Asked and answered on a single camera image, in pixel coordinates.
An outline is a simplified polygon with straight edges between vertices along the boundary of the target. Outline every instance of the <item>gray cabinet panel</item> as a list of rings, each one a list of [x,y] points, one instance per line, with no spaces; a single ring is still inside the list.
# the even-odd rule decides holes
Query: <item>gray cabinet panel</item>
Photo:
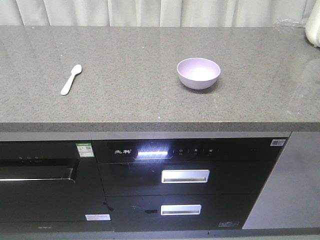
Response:
[[[320,227],[320,132],[294,132],[244,229]]]

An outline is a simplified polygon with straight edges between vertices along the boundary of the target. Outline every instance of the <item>lavender plastic bowl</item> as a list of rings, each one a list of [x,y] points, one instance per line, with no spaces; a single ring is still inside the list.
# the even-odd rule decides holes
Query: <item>lavender plastic bowl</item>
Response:
[[[182,60],[176,67],[180,81],[191,89],[211,87],[220,75],[220,67],[214,61],[193,57]]]

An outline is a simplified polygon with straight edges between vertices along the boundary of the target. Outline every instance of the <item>spoon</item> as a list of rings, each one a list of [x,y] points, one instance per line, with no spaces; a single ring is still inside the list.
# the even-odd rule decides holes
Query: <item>spoon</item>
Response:
[[[74,82],[75,76],[81,73],[82,67],[80,64],[75,65],[71,70],[71,76],[69,77],[68,81],[66,81],[65,85],[61,90],[61,95],[67,95],[70,91],[71,85]]]

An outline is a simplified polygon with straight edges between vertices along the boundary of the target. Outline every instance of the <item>countertop edge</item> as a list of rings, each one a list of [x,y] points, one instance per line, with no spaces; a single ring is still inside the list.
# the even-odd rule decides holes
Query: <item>countertop edge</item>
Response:
[[[320,132],[320,122],[1,122],[4,132]]]

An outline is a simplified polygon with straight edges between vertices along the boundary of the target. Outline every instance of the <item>appliance door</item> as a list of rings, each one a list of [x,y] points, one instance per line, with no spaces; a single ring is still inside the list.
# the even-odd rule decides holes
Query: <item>appliance door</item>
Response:
[[[96,159],[76,143],[0,143],[0,232],[113,231]]]
[[[99,163],[106,196],[258,194],[274,161]]]
[[[97,140],[93,148],[106,196],[258,194],[285,141]]]
[[[116,232],[241,229],[256,194],[107,197]]]

